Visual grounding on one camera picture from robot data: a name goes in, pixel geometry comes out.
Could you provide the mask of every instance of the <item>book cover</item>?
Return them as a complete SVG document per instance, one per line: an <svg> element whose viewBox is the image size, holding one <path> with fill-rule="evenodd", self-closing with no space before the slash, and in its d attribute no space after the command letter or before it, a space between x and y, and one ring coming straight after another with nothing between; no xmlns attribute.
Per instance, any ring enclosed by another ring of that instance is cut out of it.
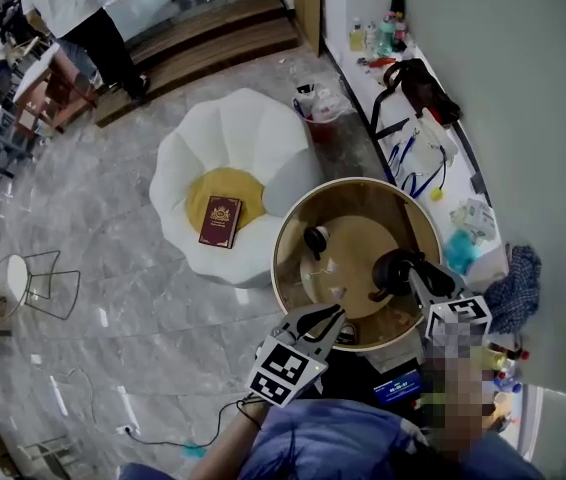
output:
<svg viewBox="0 0 566 480"><path fill-rule="evenodd" d="M231 249L241 213L241 201L229 197L210 197L199 243Z"/></svg>

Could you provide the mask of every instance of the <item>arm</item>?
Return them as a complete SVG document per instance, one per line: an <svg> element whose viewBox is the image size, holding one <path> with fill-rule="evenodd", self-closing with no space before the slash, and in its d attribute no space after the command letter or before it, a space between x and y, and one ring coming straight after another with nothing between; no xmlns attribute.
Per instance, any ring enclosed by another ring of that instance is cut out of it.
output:
<svg viewBox="0 0 566 480"><path fill-rule="evenodd" d="M269 409L266 402L243 406L243 410L259 424L265 421ZM192 470L190 480L236 480L258 433L254 422L239 412Z"/></svg>
<svg viewBox="0 0 566 480"><path fill-rule="evenodd" d="M32 28L34 30L38 30L39 32L45 34L46 36L50 35L50 31L45 25L45 22L43 21L39 13L36 12L36 10L28 12L25 15L25 18L27 19L28 23L32 25Z"/></svg>
<svg viewBox="0 0 566 480"><path fill-rule="evenodd" d="M480 365L468 358L431 357L424 368L429 370L434 391L431 444L458 462L483 435Z"/></svg>

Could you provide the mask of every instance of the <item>wooden stair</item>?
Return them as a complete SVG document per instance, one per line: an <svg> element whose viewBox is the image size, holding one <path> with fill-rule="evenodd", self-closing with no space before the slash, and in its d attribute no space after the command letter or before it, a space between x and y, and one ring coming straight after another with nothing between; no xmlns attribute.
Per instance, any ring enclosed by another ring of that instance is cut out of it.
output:
<svg viewBox="0 0 566 480"><path fill-rule="evenodd" d="M299 44L279 0L240 0L212 9L148 39L130 52L149 76L145 101L242 62ZM127 93L104 95L95 122L105 127L133 111Z"/></svg>

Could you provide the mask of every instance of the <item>blue shirt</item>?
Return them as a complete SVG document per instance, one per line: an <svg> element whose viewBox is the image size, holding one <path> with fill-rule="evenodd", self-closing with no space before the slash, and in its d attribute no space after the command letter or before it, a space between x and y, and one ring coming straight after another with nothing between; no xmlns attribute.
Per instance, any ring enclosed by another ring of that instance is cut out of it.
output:
<svg viewBox="0 0 566 480"><path fill-rule="evenodd" d="M290 454L300 480L390 479L391 449L413 453L425 440L412 423L349 400L295 400L273 408L259 433L240 479L266 477ZM494 433L475 443L461 464L464 479L537 479L542 475Z"/></svg>

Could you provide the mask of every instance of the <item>shoe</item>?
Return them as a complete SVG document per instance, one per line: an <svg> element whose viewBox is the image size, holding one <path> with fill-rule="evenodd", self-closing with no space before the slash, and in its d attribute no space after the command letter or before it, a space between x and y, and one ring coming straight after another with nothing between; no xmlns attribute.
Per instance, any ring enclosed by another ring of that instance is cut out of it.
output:
<svg viewBox="0 0 566 480"><path fill-rule="evenodd" d="M147 90L150 88L150 79L147 77L147 75L141 75L140 78L143 82L143 85L141 86L139 93L132 98L132 101L134 103L139 103L140 101L142 101L147 94Z"/></svg>
<svg viewBox="0 0 566 480"><path fill-rule="evenodd" d="M97 69L90 77L90 84L94 89L99 90L103 86L103 78L101 78L101 73Z"/></svg>

